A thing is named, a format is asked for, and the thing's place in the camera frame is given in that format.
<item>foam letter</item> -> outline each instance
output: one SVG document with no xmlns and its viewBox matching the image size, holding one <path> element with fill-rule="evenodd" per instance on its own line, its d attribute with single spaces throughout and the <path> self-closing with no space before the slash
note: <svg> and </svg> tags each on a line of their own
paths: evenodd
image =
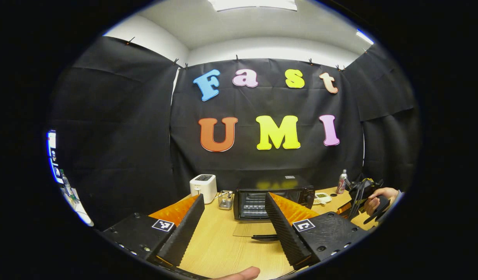
<svg viewBox="0 0 478 280">
<path fill-rule="evenodd" d="M 226 151 L 234 145 L 236 117 L 224 117 L 221 122 L 225 124 L 225 140 L 221 143 L 214 141 L 214 125 L 218 122 L 212 117 L 200 119 L 201 146 L 208 151 Z"/>
<path fill-rule="evenodd" d="M 199 86 L 199 89 L 201 90 L 203 97 L 201 100 L 207 101 L 208 99 L 216 96 L 219 91 L 217 89 L 214 89 L 214 87 L 218 87 L 220 85 L 220 82 L 216 78 L 216 76 L 220 75 L 220 71 L 213 69 L 203 76 L 200 76 L 196 78 L 193 83 L 197 84 Z"/>
<path fill-rule="evenodd" d="M 285 83 L 287 84 L 287 87 L 290 88 L 297 88 L 301 89 L 302 87 L 305 86 L 305 81 L 303 78 L 303 73 L 299 71 L 298 69 L 287 69 L 285 71 L 285 77 L 287 80 L 285 80 Z"/>
<path fill-rule="evenodd" d="M 301 147 L 301 144 L 298 142 L 298 133 L 296 131 L 297 121 L 298 117 L 295 115 L 287 115 L 282 119 L 280 127 L 277 127 L 269 115 L 257 117 L 256 122 L 260 123 L 260 143 L 256 148 L 258 150 L 271 149 L 271 144 L 268 140 L 268 137 L 270 137 L 273 145 L 278 149 L 285 137 L 285 142 L 282 145 L 284 149 L 298 149 Z"/>
<path fill-rule="evenodd" d="M 324 124 L 324 130 L 326 131 L 326 139 L 324 140 L 324 145 L 326 146 L 338 145 L 340 141 L 335 135 L 335 128 L 334 128 L 335 117 L 333 115 L 321 115 L 319 119 Z"/>
<path fill-rule="evenodd" d="M 324 85 L 326 86 L 328 92 L 335 94 L 339 91 L 337 87 L 333 86 L 332 82 L 334 81 L 334 78 L 329 76 L 328 73 L 320 74 L 319 77 L 324 80 Z"/>
<path fill-rule="evenodd" d="M 256 87 L 258 85 L 258 82 L 256 81 L 256 72 L 251 70 L 251 69 L 240 69 L 235 72 L 236 75 L 232 79 L 232 83 L 234 85 L 243 87 L 243 86 L 248 86 L 250 88 Z"/>
</svg>

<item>desk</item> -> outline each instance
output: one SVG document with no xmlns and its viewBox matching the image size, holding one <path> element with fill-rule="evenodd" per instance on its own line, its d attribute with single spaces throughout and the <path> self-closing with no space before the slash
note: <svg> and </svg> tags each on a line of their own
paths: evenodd
<svg viewBox="0 0 478 280">
<path fill-rule="evenodd" d="M 320 191 L 331 194 L 335 193 L 335 189 L 333 187 Z M 312 209 L 320 214 L 335 212 L 350 200 L 351 197 L 345 190 L 343 194 L 332 197 L 331 202 L 314 205 Z M 352 222 L 368 230 L 377 225 L 375 221 L 363 225 L 368 217 L 367 213 L 363 213 Z M 205 277 L 218 278 L 256 266 L 261 270 L 257 280 L 277 278 L 294 270 L 285 257 L 280 241 L 261 242 L 251 237 L 234 236 L 238 223 L 234 219 L 233 210 L 218 208 L 217 198 L 210 204 L 205 204 L 203 215 L 179 268 Z"/>
</svg>

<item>human hand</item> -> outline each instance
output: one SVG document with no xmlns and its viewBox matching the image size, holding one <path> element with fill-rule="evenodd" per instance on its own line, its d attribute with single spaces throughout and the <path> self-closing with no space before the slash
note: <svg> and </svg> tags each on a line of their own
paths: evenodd
<svg viewBox="0 0 478 280">
<path fill-rule="evenodd" d="M 241 272 L 223 276 L 220 278 L 213 278 L 211 280 L 253 280 L 256 279 L 259 274 L 260 269 L 255 266 L 251 266 L 250 268 L 245 269 Z"/>
<path fill-rule="evenodd" d="M 368 197 L 367 201 L 363 205 L 363 209 L 367 211 L 369 216 L 372 216 L 372 214 L 374 214 L 375 209 L 377 209 L 377 207 L 381 203 L 379 198 L 377 198 L 379 195 L 384 195 L 385 198 L 389 199 L 389 205 L 391 205 L 396 199 L 397 194 L 398 191 L 393 188 L 376 189 L 374 193 Z"/>
</svg>

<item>black fabric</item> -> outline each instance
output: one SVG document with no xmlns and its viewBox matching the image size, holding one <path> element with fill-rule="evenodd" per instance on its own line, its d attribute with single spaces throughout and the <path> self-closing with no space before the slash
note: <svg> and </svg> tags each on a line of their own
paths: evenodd
<svg viewBox="0 0 478 280">
<path fill-rule="evenodd" d="M 411 84 L 394 60 L 373 44 L 344 75 L 358 103 L 365 138 L 363 173 L 384 187 L 411 185 L 420 149 L 420 116 Z"/>
<path fill-rule="evenodd" d="M 202 101 L 195 78 L 218 69 L 219 94 Z M 232 83 L 239 69 L 257 73 L 257 87 L 239 87 Z M 299 69 L 305 86 L 287 87 L 285 71 Z M 319 75 L 327 72 L 335 80 L 337 94 L 331 94 Z M 234 190 L 243 177 L 299 174 L 315 188 L 337 185 L 343 169 L 352 179 L 361 172 L 363 158 L 362 128 L 342 72 L 321 65 L 282 59 L 241 59 L 212 62 L 180 69 L 171 111 L 171 150 L 173 173 L 178 188 L 189 193 L 189 180 L 201 173 L 215 174 L 219 190 Z M 280 126 L 287 115 L 298 117 L 299 149 L 258 150 L 260 124 L 256 117 L 271 116 Z M 320 115 L 333 115 L 340 144 L 325 146 Z M 235 142 L 231 149 L 210 152 L 200 144 L 199 119 L 212 117 L 214 140 L 224 140 L 224 117 L 236 117 Z"/>
<path fill-rule="evenodd" d="M 61 75 L 50 121 L 58 162 L 101 230 L 180 198 L 168 137 L 176 71 L 151 50 L 100 37 Z"/>
</svg>

